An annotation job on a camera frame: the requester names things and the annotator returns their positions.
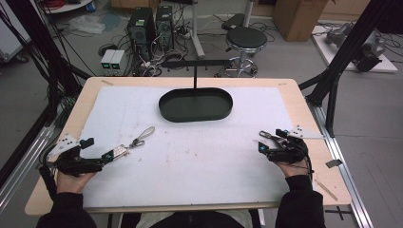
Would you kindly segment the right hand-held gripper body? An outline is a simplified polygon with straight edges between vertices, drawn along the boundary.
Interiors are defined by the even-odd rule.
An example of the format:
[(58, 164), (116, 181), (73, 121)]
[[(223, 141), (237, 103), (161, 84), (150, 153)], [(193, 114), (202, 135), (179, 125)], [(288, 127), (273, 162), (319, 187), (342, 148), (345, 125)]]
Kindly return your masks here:
[(305, 157), (308, 156), (308, 148), (304, 141), (306, 139), (322, 140), (324, 138), (321, 133), (304, 129), (300, 125), (297, 125), (293, 129), (287, 131), (288, 137), (284, 138), (288, 141), (286, 148), (279, 151), (269, 150), (267, 158), (270, 162), (301, 162)]

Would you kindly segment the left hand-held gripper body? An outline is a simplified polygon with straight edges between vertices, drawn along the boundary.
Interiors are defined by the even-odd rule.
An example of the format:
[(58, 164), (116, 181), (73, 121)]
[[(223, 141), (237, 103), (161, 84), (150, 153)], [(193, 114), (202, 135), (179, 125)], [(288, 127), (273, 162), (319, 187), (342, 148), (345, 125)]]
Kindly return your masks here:
[(69, 134), (63, 136), (48, 154), (49, 157), (57, 157), (53, 166), (62, 173), (74, 177), (100, 172), (104, 166), (102, 159), (82, 158), (79, 141)]

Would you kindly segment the black keychain with metal clasp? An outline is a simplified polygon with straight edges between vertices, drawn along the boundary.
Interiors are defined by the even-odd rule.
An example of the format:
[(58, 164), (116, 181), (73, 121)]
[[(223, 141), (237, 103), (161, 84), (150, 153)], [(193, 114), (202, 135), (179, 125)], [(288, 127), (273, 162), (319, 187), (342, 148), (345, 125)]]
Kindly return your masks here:
[(279, 136), (274, 136), (270, 134), (269, 132), (261, 130), (259, 133), (263, 138), (268, 139), (273, 142), (272, 146), (267, 145), (267, 149), (269, 150), (274, 150), (274, 151), (279, 151), (279, 150), (284, 150), (286, 148), (286, 145), (288, 141), (282, 137)]

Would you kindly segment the black hanger stand with tray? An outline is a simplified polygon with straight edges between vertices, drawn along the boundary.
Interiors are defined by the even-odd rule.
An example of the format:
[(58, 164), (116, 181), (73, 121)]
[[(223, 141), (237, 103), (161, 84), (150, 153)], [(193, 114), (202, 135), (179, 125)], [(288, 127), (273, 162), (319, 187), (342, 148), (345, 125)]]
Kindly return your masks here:
[(193, 60), (164, 62), (168, 69), (193, 67), (192, 88), (177, 88), (166, 92), (159, 100), (161, 115), (173, 123), (215, 121), (226, 118), (232, 111), (233, 98), (217, 87), (198, 87), (198, 67), (228, 66), (229, 60)]

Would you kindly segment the person's right hand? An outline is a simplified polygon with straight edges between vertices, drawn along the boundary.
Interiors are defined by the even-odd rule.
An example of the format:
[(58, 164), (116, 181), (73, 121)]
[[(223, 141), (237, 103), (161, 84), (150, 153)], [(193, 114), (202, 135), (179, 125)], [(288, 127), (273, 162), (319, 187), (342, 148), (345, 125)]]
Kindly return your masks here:
[(308, 167), (305, 161), (298, 161), (295, 163), (287, 163), (287, 162), (277, 162), (277, 166), (282, 171), (286, 178), (293, 176), (307, 176), (308, 175)]

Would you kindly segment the person's left hand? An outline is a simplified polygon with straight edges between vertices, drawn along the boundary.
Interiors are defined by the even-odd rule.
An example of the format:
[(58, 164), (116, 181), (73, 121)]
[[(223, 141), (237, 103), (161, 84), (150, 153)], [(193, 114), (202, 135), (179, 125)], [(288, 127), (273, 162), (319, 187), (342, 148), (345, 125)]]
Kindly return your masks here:
[(58, 172), (57, 192), (82, 194), (85, 186), (94, 176), (95, 173), (86, 173), (79, 177), (74, 177), (71, 175), (66, 175), (62, 172)]

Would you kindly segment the white table mat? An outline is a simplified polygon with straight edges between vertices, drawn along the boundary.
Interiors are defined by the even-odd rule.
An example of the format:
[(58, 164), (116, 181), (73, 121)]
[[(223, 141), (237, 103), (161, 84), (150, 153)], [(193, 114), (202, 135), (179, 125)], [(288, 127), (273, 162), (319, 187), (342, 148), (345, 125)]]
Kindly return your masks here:
[(231, 113), (208, 122), (171, 123), (158, 102), (164, 87), (106, 86), (97, 96), (82, 151), (98, 158), (128, 145), (148, 127), (154, 133), (107, 164), (86, 186), (87, 208), (277, 202), (288, 187), (281, 171), (258, 151), (260, 131), (290, 129), (275, 87), (231, 87)]

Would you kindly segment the white power supply unit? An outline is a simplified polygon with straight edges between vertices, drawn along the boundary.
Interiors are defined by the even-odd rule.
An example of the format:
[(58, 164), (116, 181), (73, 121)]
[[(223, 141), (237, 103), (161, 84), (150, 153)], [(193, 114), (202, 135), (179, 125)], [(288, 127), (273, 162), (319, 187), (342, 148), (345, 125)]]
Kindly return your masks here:
[(108, 74), (111, 70), (110, 62), (113, 58), (114, 53), (115, 53), (114, 49), (107, 49), (101, 60), (101, 66), (105, 74)]
[(114, 71), (123, 73), (126, 66), (126, 56), (123, 50), (116, 50), (110, 60), (111, 68)]

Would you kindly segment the white floor board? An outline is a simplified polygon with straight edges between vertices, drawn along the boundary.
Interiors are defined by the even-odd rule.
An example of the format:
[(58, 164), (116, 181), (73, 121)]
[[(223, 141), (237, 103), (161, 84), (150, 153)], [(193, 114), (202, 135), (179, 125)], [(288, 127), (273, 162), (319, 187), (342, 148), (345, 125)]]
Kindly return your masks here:
[[(334, 44), (327, 44), (325, 42), (327, 29), (323, 26), (315, 26), (312, 39), (317, 46), (324, 62), (328, 66), (334, 59), (338, 48)], [(398, 69), (389, 61), (383, 54), (379, 56), (381, 62), (371, 69), (371, 72), (384, 72), (384, 73), (396, 73)]]

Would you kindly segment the person's legs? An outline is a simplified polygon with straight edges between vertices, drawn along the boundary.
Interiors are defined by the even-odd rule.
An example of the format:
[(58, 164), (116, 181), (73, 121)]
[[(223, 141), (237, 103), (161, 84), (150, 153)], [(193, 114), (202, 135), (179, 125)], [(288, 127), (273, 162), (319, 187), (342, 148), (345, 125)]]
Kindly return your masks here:
[(125, 213), (120, 228), (261, 228), (257, 209)]

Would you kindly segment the cardboard box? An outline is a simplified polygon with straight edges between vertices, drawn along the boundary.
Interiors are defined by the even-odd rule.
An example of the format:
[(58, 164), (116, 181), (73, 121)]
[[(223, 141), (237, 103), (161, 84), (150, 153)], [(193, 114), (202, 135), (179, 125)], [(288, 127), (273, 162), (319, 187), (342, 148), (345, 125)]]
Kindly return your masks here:
[(277, 0), (273, 22), (286, 42), (306, 42), (328, 0)]

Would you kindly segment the large black computer tower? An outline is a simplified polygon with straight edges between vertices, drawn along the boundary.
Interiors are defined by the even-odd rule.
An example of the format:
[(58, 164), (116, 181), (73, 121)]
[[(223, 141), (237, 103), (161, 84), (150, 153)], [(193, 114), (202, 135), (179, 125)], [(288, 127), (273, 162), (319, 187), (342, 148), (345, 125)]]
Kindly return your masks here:
[(126, 28), (140, 56), (145, 61), (150, 61), (152, 58), (151, 44), (156, 39), (152, 8), (135, 8)]

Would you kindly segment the grey desk leg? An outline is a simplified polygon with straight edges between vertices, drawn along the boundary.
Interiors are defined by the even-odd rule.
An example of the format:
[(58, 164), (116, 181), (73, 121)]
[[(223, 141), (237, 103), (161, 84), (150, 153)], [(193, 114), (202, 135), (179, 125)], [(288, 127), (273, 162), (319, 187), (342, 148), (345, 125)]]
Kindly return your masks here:
[(202, 43), (198, 36), (198, 0), (191, 0), (192, 2), (192, 29), (191, 29), (191, 39), (194, 48), (199, 59), (205, 57), (204, 50), (202, 48)]

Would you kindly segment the white round table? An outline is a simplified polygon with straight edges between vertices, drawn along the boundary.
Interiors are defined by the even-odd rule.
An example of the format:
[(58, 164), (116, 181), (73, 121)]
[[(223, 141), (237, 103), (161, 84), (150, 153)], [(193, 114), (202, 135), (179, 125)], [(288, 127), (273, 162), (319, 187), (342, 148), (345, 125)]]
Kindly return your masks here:
[(95, 11), (93, 0), (40, 0), (40, 6), (46, 13), (61, 13), (80, 8), (86, 8), (88, 11)]

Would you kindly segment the black frame strut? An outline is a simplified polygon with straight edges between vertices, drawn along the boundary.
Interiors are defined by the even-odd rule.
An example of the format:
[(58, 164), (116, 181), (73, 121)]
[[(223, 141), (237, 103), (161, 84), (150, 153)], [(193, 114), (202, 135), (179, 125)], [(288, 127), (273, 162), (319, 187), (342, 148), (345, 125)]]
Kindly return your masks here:
[(31, 3), (30, 0), (5, 0), (5, 2), (28, 34), (30, 42), (11, 22), (2, 3), (0, 3), (0, 20), (32, 58), (38, 72), (48, 83), (48, 104), (0, 169), (0, 188), (4, 187), (6, 181), (10, 179), (11, 173), (27, 154), (26, 150), (42, 127), (49, 126), (50, 122), (56, 119), (57, 107), (64, 101), (71, 104), (72, 99), (78, 98), (83, 88), (78, 78), (87, 80), (91, 77), (90, 74), (73, 65), (67, 57), (62, 55), (41, 18), (41, 14), (36, 10), (36, 3)]
[(298, 85), (300, 90), (315, 86), (314, 90), (305, 97), (308, 104), (322, 106), (323, 99), (328, 97), (325, 129), (332, 138), (335, 136), (334, 118), (339, 79), (359, 48), (379, 24), (379, 21), (386, 16), (388, 10), (397, 2), (398, 0), (371, 0), (357, 19), (352, 31), (331, 63), (316, 77)]

